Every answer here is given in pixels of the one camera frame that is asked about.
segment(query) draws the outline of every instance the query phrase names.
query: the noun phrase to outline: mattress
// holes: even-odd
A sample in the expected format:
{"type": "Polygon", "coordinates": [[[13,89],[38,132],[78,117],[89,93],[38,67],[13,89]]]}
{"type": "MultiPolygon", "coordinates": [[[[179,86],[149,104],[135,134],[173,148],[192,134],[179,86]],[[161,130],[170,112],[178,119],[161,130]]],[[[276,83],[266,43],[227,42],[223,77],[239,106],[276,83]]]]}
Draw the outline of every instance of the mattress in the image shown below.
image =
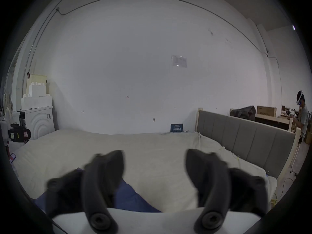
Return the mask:
{"type": "Polygon", "coordinates": [[[31,198],[46,190],[49,179],[61,177],[78,167],[84,168],[95,154],[124,150],[123,179],[150,205],[162,212],[197,207],[196,189],[185,171],[185,152],[197,148],[216,153],[229,167],[240,168],[266,181],[268,201],[277,180],[265,171],[199,133],[153,133],[105,135],[61,129],[29,141],[15,151],[18,179],[31,198]]]}

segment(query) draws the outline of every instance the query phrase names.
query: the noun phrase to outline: person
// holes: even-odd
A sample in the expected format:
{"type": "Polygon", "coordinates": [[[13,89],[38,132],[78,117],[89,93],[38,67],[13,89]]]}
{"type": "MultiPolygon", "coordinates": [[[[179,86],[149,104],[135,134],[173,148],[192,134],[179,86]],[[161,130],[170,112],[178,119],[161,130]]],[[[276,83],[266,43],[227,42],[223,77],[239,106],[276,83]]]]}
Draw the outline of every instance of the person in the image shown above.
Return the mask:
{"type": "Polygon", "coordinates": [[[296,123],[297,127],[301,128],[301,136],[299,139],[299,143],[301,143],[302,140],[305,138],[308,121],[309,121],[309,113],[308,113],[307,106],[305,104],[305,96],[303,95],[303,92],[301,90],[297,94],[297,105],[299,105],[302,108],[300,121],[297,120],[294,117],[294,115],[291,115],[291,118],[293,119],[293,122],[296,123]]]}

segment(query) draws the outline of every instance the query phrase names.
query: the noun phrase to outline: gray upholstered headboard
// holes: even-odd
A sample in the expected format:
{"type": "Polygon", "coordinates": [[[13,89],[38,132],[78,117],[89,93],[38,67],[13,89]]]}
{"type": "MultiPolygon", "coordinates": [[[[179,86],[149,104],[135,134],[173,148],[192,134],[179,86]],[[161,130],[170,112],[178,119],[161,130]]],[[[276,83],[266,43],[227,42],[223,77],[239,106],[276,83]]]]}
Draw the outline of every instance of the gray upholstered headboard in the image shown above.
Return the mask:
{"type": "Polygon", "coordinates": [[[289,159],[291,162],[291,150],[298,144],[297,132],[294,134],[262,123],[206,111],[199,111],[197,132],[269,171],[269,175],[275,178],[281,174],[289,159]]]}

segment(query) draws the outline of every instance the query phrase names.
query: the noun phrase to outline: foam block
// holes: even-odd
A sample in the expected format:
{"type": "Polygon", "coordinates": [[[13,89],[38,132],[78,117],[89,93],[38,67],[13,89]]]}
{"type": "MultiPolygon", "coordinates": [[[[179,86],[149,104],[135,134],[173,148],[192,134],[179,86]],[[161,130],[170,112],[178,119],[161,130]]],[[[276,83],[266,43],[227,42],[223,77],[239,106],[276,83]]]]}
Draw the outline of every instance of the foam block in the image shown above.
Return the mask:
{"type": "Polygon", "coordinates": [[[28,88],[28,94],[30,97],[38,97],[38,96],[45,96],[46,93],[46,85],[43,83],[34,83],[32,82],[28,88]]]}
{"type": "Polygon", "coordinates": [[[29,110],[39,107],[49,107],[52,106],[52,96],[46,94],[46,96],[38,97],[24,97],[21,99],[21,109],[29,110]]]}

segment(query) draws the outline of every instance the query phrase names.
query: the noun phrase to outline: washing machine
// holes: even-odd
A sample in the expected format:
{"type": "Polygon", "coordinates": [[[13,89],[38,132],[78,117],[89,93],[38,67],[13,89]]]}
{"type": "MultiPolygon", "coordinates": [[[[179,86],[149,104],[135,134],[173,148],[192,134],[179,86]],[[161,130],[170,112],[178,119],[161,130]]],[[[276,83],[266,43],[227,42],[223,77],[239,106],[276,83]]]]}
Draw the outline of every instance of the washing machine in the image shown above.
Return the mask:
{"type": "Polygon", "coordinates": [[[30,140],[38,139],[55,131],[52,108],[53,106],[49,106],[19,111],[21,113],[20,125],[30,130],[30,140]]]}

